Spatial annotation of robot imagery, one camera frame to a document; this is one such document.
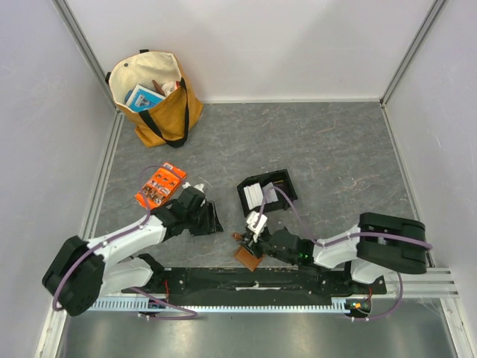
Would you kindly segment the tan leather card holder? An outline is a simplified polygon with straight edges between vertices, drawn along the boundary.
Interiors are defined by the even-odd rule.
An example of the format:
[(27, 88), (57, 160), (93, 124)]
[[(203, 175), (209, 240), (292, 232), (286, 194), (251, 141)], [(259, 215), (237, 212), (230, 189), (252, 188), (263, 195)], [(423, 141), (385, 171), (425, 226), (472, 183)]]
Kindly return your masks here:
[(234, 251), (233, 258), (240, 262), (249, 271), (255, 271), (259, 264), (263, 261), (264, 255), (253, 251), (253, 240), (250, 240), (240, 233), (233, 233), (232, 238), (238, 244), (237, 249)]

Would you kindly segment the black card box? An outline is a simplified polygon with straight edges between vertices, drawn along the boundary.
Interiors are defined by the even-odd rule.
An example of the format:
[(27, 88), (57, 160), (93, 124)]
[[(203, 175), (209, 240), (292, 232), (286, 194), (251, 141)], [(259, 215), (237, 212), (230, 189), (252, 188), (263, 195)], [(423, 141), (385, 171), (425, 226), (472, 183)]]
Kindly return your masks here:
[[(274, 181), (279, 181), (279, 180), (285, 181), (286, 184), (284, 186), (276, 186), (276, 187), (281, 189), (290, 198), (291, 201), (297, 200), (297, 194), (287, 169), (281, 169), (275, 172), (268, 172), (268, 173), (264, 173), (260, 175), (250, 176), (245, 178), (237, 186), (237, 192), (241, 202), (241, 208), (242, 208), (244, 216), (247, 216), (252, 210), (255, 210), (256, 212), (258, 212), (260, 208), (260, 207), (256, 207), (252, 210), (248, 209), (245, 194), (244, 194), (244, 188), (246, 186), (249, 186), (255, 183), (260, 183), (261, 186), (265, 186), (268, 183), (273, 183)], [(271, 203), (271, 204), (265, 203), (265, 207), (264, 207), (265, 213), (270, 211), (275, 211), (275, 210), (287, 210), (290, 207), (288, 202), (279, 193), (277, 193), (277, 197), (278, 197), (278, 202)]]

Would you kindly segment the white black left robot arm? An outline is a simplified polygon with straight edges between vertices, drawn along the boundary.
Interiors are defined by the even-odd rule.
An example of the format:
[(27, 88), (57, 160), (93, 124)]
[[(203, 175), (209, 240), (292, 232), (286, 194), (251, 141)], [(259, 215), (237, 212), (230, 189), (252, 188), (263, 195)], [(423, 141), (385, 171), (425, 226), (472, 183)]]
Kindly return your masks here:
[(162, 266), (142, 250), (188, 231), (205, 236), (223, 230), (215, 204), (202, 184), (184, 185), (179, 197), (148, 210), (137, 222), (111, 234), (68, 238), (48, 267), (42, 284), (52, 308), (71, 316), (86, 312), (100, 297), (123, 289), (161, 290)]

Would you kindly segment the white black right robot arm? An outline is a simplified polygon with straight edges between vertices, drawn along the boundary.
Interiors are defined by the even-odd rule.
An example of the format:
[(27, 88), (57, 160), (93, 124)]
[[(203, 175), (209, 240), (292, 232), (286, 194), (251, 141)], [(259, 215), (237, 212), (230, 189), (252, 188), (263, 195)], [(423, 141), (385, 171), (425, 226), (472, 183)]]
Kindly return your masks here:
[(357, 224), (327, 239), (303, 239), (286, 228), (271, 233), (268, 218), (251, 212), (245, 232), (234, 233), (247, 252), (240, 261), (253, 271), (266, 255), (300, 268), (334, 269), (349, 264), (341, 284), (349, 293), (359, 293), (389, 272), (425, 274), (426, 242), (424, 223), (378, 213), (363, 213)]

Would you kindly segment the stack of white cards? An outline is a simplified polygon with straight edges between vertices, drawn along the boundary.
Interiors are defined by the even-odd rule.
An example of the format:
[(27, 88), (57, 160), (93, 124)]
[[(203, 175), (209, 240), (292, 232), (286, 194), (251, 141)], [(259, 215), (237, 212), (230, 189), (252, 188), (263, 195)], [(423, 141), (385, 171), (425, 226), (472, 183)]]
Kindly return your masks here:
[(249, 210), (262, 205), (263, 200), (266, 204), (278, 202), (276, 190), (272, 188), (273, 184), (268, 183), (261, 186), (260, 183), (255, 183), (244, 188), (244, 194)]

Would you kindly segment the orange product box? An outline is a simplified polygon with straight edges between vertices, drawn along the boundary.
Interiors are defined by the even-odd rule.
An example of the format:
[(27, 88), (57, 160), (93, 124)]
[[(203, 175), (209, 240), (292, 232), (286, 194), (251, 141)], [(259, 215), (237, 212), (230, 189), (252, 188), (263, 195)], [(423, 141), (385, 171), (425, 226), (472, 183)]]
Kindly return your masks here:
[(156, 209), (171, 199), (186, 177), (185, 171), (164, 162), (136, 193), (135, 199), (144, 208)]

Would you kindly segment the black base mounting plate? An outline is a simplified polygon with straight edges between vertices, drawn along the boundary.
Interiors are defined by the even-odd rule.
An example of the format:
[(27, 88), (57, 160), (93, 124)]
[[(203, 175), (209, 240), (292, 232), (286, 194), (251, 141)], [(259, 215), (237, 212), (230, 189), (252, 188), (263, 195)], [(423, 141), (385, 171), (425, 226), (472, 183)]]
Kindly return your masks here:
[(343, 270), (319, 268), (164, 268), (153, 274), (146, 284), (151, 293), (190, 295), (211, 289), (237, 292), (239, 289), (279, 289), (313, 292), (322, 296), (384, 295), (384, 277), (372, 283), (357, 283)]

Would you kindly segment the mustard yellow tote bag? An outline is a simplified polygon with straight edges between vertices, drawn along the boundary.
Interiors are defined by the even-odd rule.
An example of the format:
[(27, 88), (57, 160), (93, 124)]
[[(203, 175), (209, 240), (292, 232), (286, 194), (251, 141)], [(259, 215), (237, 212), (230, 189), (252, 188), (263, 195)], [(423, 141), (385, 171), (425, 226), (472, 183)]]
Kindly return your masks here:
[[(136, 113), (126, 107), (125, 97), (137, 84), (156, 92), (152, 80), (161, 87), (167, 82), (179, 81), (180, 87), (149, 110)], [(136, 126), (136, 135), (146, 147), (179, 148), (186, 143), (189, 131), (200, 118), (203, 104), (174, 54), (141, 50), (119, 61), (107, 73), (105, 81), (115, 105)]]

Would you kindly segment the blue book in bag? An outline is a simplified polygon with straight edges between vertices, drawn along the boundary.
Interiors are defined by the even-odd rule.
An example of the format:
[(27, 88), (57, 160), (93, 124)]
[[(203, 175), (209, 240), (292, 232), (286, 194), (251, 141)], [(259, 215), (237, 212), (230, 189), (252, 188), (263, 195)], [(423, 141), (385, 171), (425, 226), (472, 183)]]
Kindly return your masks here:
[(137, 84), (134, 89), (127, 93), (125, 106), (133, 112), (138, 113), (155, 107), (164, 99), (164, 95), (160, 95), (147, 87)]

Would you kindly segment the white item in bag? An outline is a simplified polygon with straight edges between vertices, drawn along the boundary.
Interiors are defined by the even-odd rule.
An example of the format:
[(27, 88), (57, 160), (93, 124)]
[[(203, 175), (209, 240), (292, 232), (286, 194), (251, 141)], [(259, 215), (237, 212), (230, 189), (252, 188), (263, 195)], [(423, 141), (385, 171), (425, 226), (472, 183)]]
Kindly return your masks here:
[(164, 92), (164, 96), (168, 97), (172, 94), (177, 88), (180, 87), (179, 81), (170, 81), (162, 85), (162, 91)]

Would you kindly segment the brown item in bag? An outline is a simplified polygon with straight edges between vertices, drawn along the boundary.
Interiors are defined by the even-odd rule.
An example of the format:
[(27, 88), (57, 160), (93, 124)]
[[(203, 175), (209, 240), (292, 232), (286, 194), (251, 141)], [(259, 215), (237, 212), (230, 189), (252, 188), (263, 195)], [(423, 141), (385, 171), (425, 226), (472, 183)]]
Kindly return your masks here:
[(165, 96), (165, 93), (163, 92), (162, 87), (155, 80), (152, 80), (152, 84), (154, 85), (154, 89), (157, 93), (159, 93), (162, 96)]

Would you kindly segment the aluminium frame rail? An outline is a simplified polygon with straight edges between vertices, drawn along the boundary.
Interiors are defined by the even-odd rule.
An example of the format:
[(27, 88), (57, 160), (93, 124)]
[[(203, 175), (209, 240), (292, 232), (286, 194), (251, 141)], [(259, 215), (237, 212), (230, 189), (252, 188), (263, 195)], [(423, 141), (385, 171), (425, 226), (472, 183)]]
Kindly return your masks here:
[(124, 116), (120, 114), (116, 108), (112, 96), (110, 94), (109, 86), (106, 84), (105, 72), (101, 67), (95, 53), (89, 44), (83, 30), (80, 27), (78, 20), (76, 19), (74, 12), (72, 11), (69, 3), (64, 0), (53, 0), (53, 4), (60, 14), (64, 24), (68, 28), (72, 38), (76, 45), (80, 49), (81, 54), (86, 60), (87, 65), (92, 70), (97, 82), (100, 85), (102, 92), (107, 98), (108, 104), (113, 109), (113, 117), (111, 126), (107, 134), (107, 141), (105, 143), (105, 149), (100, 156), (100, 167), (98, 172), (98, 178), (95, 182), (95, 187), (92, 192), (92, 198), (88, 213), (83, 223), (83, 227), (79, 234), (82, 239), (91, 239), (96, 232), (98, 218), (101, 212), (101, 206), (104, 200), (105, 191), (107, 188), (108, 179), (110, 176), (111, 168), (113, 166), (113, 160), (116, 153), (119, 137), (124, 122)]

